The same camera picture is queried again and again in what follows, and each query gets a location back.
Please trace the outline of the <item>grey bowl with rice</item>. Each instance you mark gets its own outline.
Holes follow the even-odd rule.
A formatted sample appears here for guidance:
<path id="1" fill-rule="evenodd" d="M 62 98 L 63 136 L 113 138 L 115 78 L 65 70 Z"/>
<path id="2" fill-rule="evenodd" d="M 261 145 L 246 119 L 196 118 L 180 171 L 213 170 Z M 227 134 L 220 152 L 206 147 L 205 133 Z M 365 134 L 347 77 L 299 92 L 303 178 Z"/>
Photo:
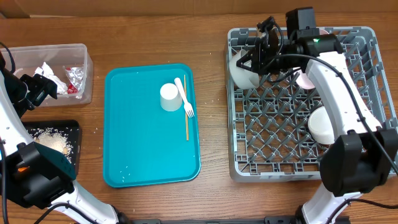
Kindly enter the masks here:
<path id="1" fill-rule="evenodd" d="M 246 50 L 240 50 L 229 62 L 229 71 L 238 88 L 248 90 L 259 87 L 259 75 L 245 70 L 236 65 L 237 61 L 246 54 Z"/>

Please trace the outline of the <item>white napkin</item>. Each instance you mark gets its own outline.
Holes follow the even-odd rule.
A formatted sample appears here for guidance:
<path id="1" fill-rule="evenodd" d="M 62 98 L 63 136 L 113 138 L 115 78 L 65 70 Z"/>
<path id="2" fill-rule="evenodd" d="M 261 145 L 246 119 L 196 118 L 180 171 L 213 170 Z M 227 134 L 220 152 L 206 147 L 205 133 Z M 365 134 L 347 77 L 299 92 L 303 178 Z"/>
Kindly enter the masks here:
<path id="1" fill-rule="evenodd" d="M 50 68 L 49 65 L 47 65 L 45 62 L 41 67 L 37 67 L 35 69 L 35 74 L 39 74 L 44 76 L 45 78 L 48 78 L 49 80 L 53 81 L 57 85 L 57 93 L 59 95 L 66 95 L 68 92 L 68 87 L 66 83 L 61 81 L 59 77 L 57 77 L 53 70 Z"/>

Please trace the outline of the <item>white round plate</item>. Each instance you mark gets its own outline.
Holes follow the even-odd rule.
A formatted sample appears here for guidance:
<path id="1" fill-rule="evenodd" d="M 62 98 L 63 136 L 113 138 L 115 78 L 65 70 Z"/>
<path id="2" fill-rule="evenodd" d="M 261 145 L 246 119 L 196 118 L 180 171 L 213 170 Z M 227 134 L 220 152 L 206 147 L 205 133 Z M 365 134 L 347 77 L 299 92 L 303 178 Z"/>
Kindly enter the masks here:
<path id="1" fill-rule="evenodd" d="M 329 49 L 326 47 L 328 41 L 319 38 L 320 35 L 328 35 L 328 32 L 324 29 L 319 28 L 306 28 L 294 30 L 289 35 L 289 41 L 291 44 L 298 45 L 298 50 L 295 54 L 309 55 L 312 57 L 318 57 L 320 53 L 328 52 Z M 298 58 L 296 60 L 294 69 L 297 69 L 298 78 L 296 79 L 297 85 L 306 90 L 314 89 L 315 86 L 308 79 L 305 69 L 307 67 L 308 58 Z"/>

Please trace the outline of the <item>red sauce packet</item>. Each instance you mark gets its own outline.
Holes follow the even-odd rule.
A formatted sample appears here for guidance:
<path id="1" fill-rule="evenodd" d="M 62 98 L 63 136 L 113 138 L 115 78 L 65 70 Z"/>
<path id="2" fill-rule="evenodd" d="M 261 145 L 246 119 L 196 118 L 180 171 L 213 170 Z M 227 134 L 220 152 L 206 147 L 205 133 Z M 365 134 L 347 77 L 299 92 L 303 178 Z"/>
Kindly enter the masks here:
<path id="1" fill-rule="evenodd" d="M 68 86 L 67 93 L 68 94 L 78 93 L 78 89 L 72 83 L 70 83 Z"/>

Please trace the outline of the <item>aluminium foil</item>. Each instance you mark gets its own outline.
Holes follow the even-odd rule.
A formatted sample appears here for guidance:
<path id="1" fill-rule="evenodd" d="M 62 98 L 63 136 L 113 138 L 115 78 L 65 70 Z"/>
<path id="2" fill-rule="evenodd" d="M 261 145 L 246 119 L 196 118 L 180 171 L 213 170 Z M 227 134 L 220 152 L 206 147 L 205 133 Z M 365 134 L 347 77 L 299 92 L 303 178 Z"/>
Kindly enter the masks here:
<path id="1" fill-rule="evenodd" d="M 80 91 L 83 84 L 83 67 L 65 67 L 65 73 L 73 87 Z"/>

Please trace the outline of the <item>orange carrot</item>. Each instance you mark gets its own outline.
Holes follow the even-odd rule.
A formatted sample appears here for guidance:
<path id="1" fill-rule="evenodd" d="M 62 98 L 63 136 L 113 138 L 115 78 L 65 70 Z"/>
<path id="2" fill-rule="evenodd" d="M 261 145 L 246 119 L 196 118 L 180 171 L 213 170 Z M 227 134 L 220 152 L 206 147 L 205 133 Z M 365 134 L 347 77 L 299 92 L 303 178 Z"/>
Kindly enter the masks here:
<path id="1" fill-rule="evenodd" d="M 18 171 L 18 173 L 22 173 L 22 172 L 24 172 L 25 170 L 27 170 L 29 167 L 20 167 L 20 168 L 18 168 L 17 169 L 17 171 Z"/>

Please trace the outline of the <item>white bowl with peanuts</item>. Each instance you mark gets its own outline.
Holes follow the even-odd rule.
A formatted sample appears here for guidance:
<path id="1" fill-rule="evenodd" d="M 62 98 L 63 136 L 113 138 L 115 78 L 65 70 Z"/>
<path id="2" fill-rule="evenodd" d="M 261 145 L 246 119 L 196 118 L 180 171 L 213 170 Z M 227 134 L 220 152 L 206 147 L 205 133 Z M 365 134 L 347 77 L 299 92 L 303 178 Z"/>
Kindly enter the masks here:
<path id="1" fill-rule="evenodd" d="M 333 127 L 324 106 L 317 108 L 308 119 L 308 128 L 314 140 L 320 144 L 333 144 Z"/>

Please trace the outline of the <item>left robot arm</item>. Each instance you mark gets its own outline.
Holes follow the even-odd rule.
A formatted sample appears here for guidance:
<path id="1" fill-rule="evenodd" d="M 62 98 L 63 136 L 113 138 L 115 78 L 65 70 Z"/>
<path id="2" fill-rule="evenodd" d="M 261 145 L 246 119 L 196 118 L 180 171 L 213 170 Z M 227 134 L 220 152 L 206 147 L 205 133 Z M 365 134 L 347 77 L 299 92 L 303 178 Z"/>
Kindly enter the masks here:
<path id="1" fill-rule="evenodd" d="M 74 166 L 61 153 L 34 141 L 21 122 L 47 96 L 57 98 L 56 84 L 35 74 L 14 75 L 1 60 L 1 196 L 2 216 L 8 223 L 7 201 L 44 214 L 56 210 L 78 223 L 129 223 L 114 206 L 104 203 L 76 180 Z"/>

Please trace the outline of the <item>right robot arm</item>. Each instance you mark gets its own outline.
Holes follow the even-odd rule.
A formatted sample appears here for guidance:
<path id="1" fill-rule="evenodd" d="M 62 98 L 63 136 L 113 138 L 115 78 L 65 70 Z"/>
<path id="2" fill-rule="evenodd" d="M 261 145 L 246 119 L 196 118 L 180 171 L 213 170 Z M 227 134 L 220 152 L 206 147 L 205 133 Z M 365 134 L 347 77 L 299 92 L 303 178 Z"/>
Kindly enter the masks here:
<path id="1" fill-rule="evenodd" d="M 349 75 L 334 34 L 321 34 L 312 7 L 289 11 L 286 31 L 273 17 L 258 23 L 254 45 L 229 63 L 233 81 L 243 88 L 260 77 L 296 71 L 306 74 L 320 95 L 333 130 L 331 148 L 320 160 L 321 184 L 295 215 L 265 217 L 266 223 L 348 223 L 341 212 L 383 185 L 396 170 L 397 131 L 385 127 L 365 105 Z"/>

